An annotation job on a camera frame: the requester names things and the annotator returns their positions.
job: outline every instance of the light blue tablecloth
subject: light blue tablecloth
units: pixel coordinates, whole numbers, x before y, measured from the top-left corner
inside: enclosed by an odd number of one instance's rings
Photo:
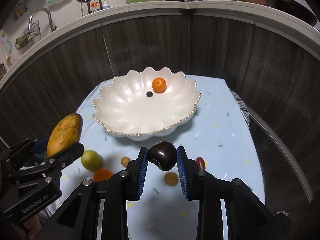
[[[141,146],[150,147],[157,141],[168,140],[175,147],[183,145],[190,159],[201,156],[206,162],[206,170],[216,178],[228,181],[241,178],[265,203],[257,153],[244,117],[225,81],[187,76],[187,79],[190,78],[196,80],[196,90],[201,92],[195,116],[167,137],[153,137],[144,142],[115,138],[92,118],[95,112],[92,100],[100,96],[100,87],[110,85],[111,80],[101,83],[77,110],[84,121],[80,142],[86,149],[97,151],[103,157],[103,167],[116,173],[124,169],[120,163],[122,157],[134,160]],[[178,173],[177,166],[172,171]],[[60,206],[82,180],[93,177],[93,173],[81,165],[80,159],[62,173],[60,188],[63,194],[48,207],[50,213]],[[181,185],[170,187],[165,184],[163,177],[164,172],[149,163],[141,199],[138,202],[127,202],[129,239],[196,239],[198,201],[187,201]],[[228,239],[223,200],[222,211],[224,239]]]

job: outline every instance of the human hand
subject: human hand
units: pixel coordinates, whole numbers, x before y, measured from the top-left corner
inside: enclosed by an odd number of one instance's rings
[[[37,216],[30,218],[23,226],[13,226],[17,234],[22,239],[33,240],[41,229],[41,224]]]

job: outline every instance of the soap dispenser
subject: soap dispenser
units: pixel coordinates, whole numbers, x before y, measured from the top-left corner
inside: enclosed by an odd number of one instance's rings
[[[93,13],[102,10],[101,0],[90,0],[88,1],[88,13]]]

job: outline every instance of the kitchen faucet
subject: kitchen faucet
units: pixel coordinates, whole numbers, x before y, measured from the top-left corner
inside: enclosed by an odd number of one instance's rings
[[[38,11],[44,11],[44,12],[47,13],[48,19],[49,19],[50,28],[51,28],[51,32],[55,31],[55,30],[57,29],[57,27],[56,27],[56,26],[54,27],[53,24],[52,24],[52,18],[51,18],[51,13],[50,13],[50,11],[49,11],[47,8],[42,7],[42,8],[39,8],[39,9],[35,10],[35,11],[33,12],[33,14],[31,14],[31,16],[30,16],[30,18],[29,18],[28,33],[31,33],[31,32],[32,32],[32,18],[33,18],[33,16],[34,16],[34,14],[35,14],[36,12],[38,12]]]

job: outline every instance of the small yellow fruit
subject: small yellow fruit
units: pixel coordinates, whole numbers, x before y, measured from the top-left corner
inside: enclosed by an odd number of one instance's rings
[[[79,142],[82,122],[81,115],[69,114],[57,124],[48,141],[47,158]]]
[[[87,170],[95,172],[101,167],[101,156],[96,151],[86,150],[81,156],[81,163]]]
[[[123,158],[121,159],[121,164],[122,164],[122,166],[127,167],[129,161],[131,161],[129,157],[123,157]]]
[[[177,185],[177,183],[179,181],[179,177],[178,177],[177,173],[175,173],[175,172],[168,172],[164,176],[164,181],[169,186],[175,186],[175,185]]]

